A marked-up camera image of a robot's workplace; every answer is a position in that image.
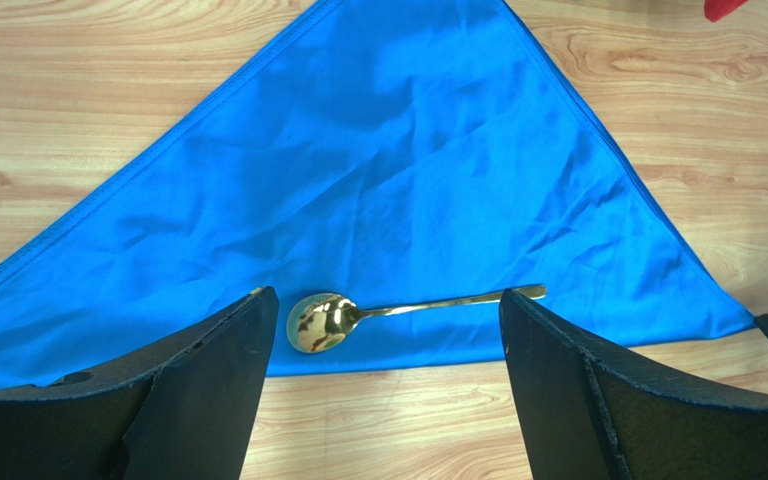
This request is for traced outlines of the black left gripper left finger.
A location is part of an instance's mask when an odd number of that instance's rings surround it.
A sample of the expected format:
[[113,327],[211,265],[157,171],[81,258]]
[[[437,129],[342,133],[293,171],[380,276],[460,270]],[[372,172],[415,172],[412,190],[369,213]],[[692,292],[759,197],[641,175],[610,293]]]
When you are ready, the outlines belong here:
[[0,390],[0,479],[236,479],[279,303],[211,317],[51,385]]

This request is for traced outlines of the blue cloth napkin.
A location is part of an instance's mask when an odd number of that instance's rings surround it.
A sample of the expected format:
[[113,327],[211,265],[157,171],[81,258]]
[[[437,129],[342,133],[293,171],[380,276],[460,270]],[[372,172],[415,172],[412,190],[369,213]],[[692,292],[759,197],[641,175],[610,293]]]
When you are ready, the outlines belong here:
[[624,346],[753,323],[504,2],[319,1],[0,264],[0,388],[258,286],[287,315],[526,284]]

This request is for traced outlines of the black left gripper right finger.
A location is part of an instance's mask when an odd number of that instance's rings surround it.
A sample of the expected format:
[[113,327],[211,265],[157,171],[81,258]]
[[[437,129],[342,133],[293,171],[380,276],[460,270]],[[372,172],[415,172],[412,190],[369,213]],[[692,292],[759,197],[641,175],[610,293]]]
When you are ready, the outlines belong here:
[[536,479],[768,479],[768,394],[642,356],[507,291],[505,363]]

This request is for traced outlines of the gold spoon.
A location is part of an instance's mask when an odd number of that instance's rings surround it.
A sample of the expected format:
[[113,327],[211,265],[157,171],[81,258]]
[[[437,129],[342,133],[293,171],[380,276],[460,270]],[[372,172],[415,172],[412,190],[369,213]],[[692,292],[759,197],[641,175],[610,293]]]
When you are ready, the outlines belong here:
[[297,351],[307,354],[330,350],[342,343],[364,319],[416,311],[499,302],[502,291],[404,306],[363,309],[341,294],[325,292],[307,296],[290,310],[286,336]]

